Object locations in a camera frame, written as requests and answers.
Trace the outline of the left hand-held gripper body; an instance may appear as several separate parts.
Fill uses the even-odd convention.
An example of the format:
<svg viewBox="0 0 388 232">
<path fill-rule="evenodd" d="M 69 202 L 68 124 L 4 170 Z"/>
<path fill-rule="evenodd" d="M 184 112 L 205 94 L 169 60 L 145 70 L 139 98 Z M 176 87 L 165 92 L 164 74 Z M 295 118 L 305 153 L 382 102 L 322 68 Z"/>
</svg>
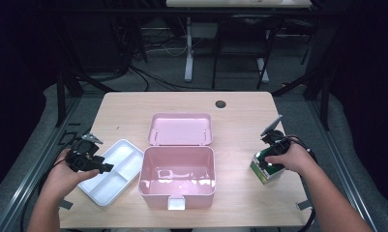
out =
<svg viewBox="0 0 388 232">
<path fill-rule="evenodd" d="M 97 143 L 103 144 L 103 142 L 92 133 L 87 133 L 80 137 L 66 155 L 66 163 L 72 171 L 78 172 L 94 169 L 99 171 L 102 164 L 98 162 L 98 159 L 95 156 L 95 153 L 99 150 Z"/>
</svg>

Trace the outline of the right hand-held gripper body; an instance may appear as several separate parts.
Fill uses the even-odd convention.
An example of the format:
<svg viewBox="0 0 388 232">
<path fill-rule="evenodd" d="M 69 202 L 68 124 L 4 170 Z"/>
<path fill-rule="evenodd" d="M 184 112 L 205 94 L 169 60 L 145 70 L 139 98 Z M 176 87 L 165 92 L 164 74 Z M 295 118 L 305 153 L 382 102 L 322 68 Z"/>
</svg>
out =
<svg viewBox="0 0 388 232">
<path fill-rule="evenodd" d="M 261 140 L 269 145 L 263 151 L 265 156 L 283 155 L 290 147 L 290 141 L 280 130 L 277 130 L 277 125 L 281 119 L 282 115 L 279 115 L 260 135 Z"/>
</svg>

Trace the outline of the green and white carton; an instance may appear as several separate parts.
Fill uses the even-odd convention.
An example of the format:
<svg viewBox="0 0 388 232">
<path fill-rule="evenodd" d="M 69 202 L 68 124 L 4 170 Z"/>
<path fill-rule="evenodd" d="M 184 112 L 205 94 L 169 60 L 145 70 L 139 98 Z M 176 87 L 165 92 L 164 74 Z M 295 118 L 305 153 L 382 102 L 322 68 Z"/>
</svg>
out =
<svg viewBox="0 0 388 232">
<path fill-rule="evenodd" d="M 265 160 L 265 158 L 270 157 L 270 156 L 265 156 L 263 153 L 264 150 L 261 150 L 260 152 L 254 154 L 252 161 L 251 161 L 251 164 L 250 164 L 250 168 L 252 169 L 252 171 L 254 172 L 256 177 L 260 180 L 260 182 L 263 185 L 266 185 L 266 184 L 280 178 L 281 175 L 284 173 L 284 169 L 282 169 L 280 171 L 269 171 L 268 163 L 271 163 L 271 162 L 267 162 Z M 262 160 L 265 160 L 267 162 L 267 166 L 264 170 L 261 170 L 258 166 Z"/>
</svg>

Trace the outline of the white divided tray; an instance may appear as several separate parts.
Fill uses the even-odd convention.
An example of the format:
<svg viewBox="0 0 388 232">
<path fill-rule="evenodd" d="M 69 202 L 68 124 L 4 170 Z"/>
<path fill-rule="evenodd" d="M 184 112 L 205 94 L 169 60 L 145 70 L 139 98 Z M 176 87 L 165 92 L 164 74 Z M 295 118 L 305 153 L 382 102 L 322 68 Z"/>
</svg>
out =
<svg viewBox="0 0 388 232">
<path fill-rule="evenodd" d="M 143 153 L 126 139 L 118 140 L 103 153 L 113 163 L 110 172 L 81 182 L 79 188 L 98 206 L 109 206 L 137 177 Z"/>
</svg>

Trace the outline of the pink storage box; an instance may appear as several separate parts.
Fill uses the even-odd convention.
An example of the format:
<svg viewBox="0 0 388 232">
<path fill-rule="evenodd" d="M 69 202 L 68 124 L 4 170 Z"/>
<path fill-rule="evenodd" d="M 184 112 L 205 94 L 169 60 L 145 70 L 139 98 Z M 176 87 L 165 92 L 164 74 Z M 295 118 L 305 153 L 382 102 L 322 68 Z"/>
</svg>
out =
<svg viewBox="0 0 388 232">
<path fill-rule="evenodd" d="M 138 190 L 148 207 L 209 208 L 216 191 L 211 116 L 157 113 L 152 117 Z"/>
</svg>

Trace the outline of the person's right hand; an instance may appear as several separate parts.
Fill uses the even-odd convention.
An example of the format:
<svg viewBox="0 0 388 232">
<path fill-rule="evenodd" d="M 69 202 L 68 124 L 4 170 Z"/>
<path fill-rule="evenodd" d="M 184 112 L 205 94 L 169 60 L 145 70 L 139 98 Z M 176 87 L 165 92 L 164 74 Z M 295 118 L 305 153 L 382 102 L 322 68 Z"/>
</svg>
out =
<svg viewBox="0 0 388 232">
<path fill-rule="evenodd" d="M 292 142 L 288 151 L 283 155 L 266 157 L 265 160 L 271 163 L 280 163 L 287 169 L 305 175 L 309 168 L 315 166 L 310 154 L 301 145 Z"/>
</svg>

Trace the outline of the person's left hand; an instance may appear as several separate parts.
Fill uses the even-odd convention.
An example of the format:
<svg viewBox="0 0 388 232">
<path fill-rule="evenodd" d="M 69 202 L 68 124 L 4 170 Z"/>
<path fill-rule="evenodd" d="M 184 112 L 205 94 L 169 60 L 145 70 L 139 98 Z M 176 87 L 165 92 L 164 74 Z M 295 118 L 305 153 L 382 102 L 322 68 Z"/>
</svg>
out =
<svg viewBox="0 0 388 232">
<path fill-rule="evenodd" d="M 48 173 L 39 196 L 45 202 L 61 201 L 79 183 L 94 178 L 99 174 L 98 169 L 80 172 L 72 171 L 65 161 L 68 153 L 69 149 L 63 150 L 58 156 L 57 162 L 54 163 Z"/>
</svg>

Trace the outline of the black metal stand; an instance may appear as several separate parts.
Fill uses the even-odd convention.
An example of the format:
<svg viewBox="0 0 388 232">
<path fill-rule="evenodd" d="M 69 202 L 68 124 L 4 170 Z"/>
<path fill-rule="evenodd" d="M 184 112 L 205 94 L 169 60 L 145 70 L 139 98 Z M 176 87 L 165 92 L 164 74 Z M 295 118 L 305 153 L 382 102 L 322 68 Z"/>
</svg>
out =
<svg viewBox="0 0 388 232">
<path fill-rule="evenodd" d="M 306 101 L 314 101 L 318 94 L 320 96 L 320 108 L 319 108 L 319 122 L 322 127 L 327 131 L 329 130 L 328 125 L 328 106 L 330 99 L 330 85 L 331 76 L 327 74 L 327 66 L 325 64 L 319 64 L 313 70 L 306 72 L 299 78 L 284 87 L 272 93 L 273 97 L 279 97 L 283 94 L 293 90 L 301 84 L 307 83 L 308 86 L 303 94 Z"/>
<path fill-rule="evenodd" d="M 82 71 L 81 66 L 75 60 L 72 51 L 69 48 L 69 42 L 63 38 L 64 31 L 58 23 L 50 22 L 50 28 L 53 31 L 55 39 L 55 54 L 58 60 L 59 73 L 57 75 L 57 105 L 58 119 L 56 127 L 60 127 L 67 118 L 66 91 L 74 98 L 81 98 L 84 90 L 79 81 L 85 81 L 104 93 L 113 92 L 113 89 L 103 85 L 101 82 L 87 75 Z"/>
</svg>

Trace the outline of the black chair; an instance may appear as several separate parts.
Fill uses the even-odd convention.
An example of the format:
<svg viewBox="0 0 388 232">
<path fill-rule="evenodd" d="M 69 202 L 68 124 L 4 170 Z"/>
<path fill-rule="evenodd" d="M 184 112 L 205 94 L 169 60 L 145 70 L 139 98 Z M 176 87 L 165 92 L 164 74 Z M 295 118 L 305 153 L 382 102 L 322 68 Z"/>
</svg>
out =
<svg viewBox="0 0 388 232">
<path fill-rule="evenodd" d="M 253 57 L 256 61 L 258 82 L 266 80 L 267 64 L 277 33 L 284 20 L 272 14 L 233 14 L 220 21 L 213 47 L 212 88 L 216 87 L 218 60 L 222 56 Z"/>
</svg>

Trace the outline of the white desk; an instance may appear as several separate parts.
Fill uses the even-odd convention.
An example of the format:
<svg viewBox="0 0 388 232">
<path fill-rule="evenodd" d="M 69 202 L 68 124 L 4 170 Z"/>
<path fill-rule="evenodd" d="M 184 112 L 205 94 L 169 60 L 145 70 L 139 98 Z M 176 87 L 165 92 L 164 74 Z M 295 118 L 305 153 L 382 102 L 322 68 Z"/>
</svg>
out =
<svg viewBox="0 0 388 232">
<path fill-rule="evenodd" d="M 308 9 L 311 0 L 166 0 L 166 5 L 173 8 L 294 8 Z M 192 21 L 187 20 L 187 60 L 185 68 L 185 81 L 193 80 L 194 52 Z"/>
</svg>

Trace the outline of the aluminium floor rail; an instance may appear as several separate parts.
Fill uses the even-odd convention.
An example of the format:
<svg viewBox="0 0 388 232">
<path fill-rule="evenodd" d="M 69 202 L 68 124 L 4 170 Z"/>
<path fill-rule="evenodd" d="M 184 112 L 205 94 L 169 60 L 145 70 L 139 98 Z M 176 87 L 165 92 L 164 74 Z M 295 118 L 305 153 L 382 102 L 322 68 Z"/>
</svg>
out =
<svg viewBox="0 0 388 232">
<path fill-rule="evenodd" d="M 17 157 L 5 180 L 0 185 L 0 232 L 19 232 L 30 197 L 45 170 L 55 159 L 63 144 L 65 127 L 75 114 L 81 98 L 69 99 L 66 116 L 57 126 L 57 102 L 48 100 L 40 123 Z"/>
<path fill-rule="evenodd" d="M 340 153 L 340 150 L 331 134 L 330 131 L 326 130 L 322 125 L 319 117 L 319 106 L 315 101 L 307 101 L 308 108 L 313 115 L 313 119 L 317 124 L 320 133 L 324 137 L 324 140 L 327 144 L 327 147 L 330 150 L 330 157 L 333 161 L 333 166 L 336 170 L 336 173 L 342 183 L 344 193 L 352 205 L 352 207 L 359 213 L 362 219 L 371 227 L 373 232 L 378 232 L 373 218 L 369 213 L 367 206 L 364 203 L 364 200 L 359 193 L 358 188 L 356 187 L 347 166 L 343 160 L 343 157 Z"/>
</svg>

